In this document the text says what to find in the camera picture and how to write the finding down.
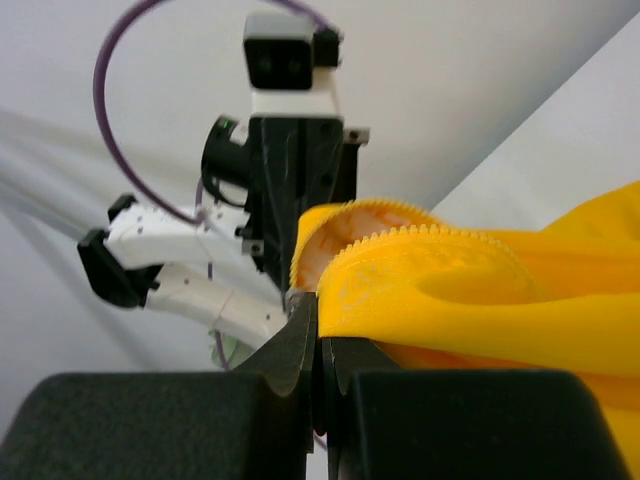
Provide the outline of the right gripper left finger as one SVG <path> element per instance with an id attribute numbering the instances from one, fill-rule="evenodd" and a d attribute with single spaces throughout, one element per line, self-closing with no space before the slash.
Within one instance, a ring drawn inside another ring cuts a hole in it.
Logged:
<path id="1" fill-rule="evenodd" d="M 298 297 L 286 325 L 234 377 L 239 402 L 244 479 L 303 479 L 313 451 L 312 386 L 317 302 Z"/>

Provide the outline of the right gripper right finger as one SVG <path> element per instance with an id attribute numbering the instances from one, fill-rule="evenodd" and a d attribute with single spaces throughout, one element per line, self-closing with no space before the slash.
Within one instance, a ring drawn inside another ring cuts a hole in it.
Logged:
<path id="1" fill-rule="evenodd" d="M 353 373 L 395 371 L 400 366 L 371 340 L 324 338 L 321 340 L 323 367 L 322 427 L 327 435 L 328 478 L 339 478 L 340 456 L 349 424 L 346 398 Z"/>

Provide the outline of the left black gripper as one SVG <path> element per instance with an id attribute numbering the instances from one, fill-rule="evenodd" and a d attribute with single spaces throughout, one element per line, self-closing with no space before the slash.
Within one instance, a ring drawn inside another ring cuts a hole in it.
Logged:
<path id="1" fill-rule="evenodd" d="M 306 210 L 356 193 L 358 149 L 368 128 L 346 127 L 339 118 L 249 120 L 249 187 L 244 243 L 264 250 L 263 271 L 284 298 L 298 219 Z"/>

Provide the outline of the yellow hooded jacket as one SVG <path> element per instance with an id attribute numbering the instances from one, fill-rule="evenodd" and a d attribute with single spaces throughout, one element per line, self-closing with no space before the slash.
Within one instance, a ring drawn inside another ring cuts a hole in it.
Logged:
<path id="1" fill-rule="evenodd" d="M 323 337 L 363 337 L 409 368 L 542 367 L 577 375 L 639 472 L 639 186 L 539 231 L 464 229 L 391 199 L 314 207 L 294 289 Z"/>

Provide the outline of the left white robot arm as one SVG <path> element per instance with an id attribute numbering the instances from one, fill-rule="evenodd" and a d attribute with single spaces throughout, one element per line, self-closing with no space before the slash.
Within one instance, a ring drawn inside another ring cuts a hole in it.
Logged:
<path id="1" fill-rule="evenodd" d="M 205 325 L 225 336 L 226 353 L 239 343 L 258 349 L 286 324 L 286 313 L 274 301 L 213 280 L 212 269 L 245 274 L 252 261 L 261 261 L 263 246 L 242 238 L 243 208 L 218 198 L 211 206 L 198 202 L 195 210 L 204 217 L 198 226 L 121 196 L 109 209 L 109 227 L 89 231 L 77 244 L 91 288 L 119 308 Z"/>

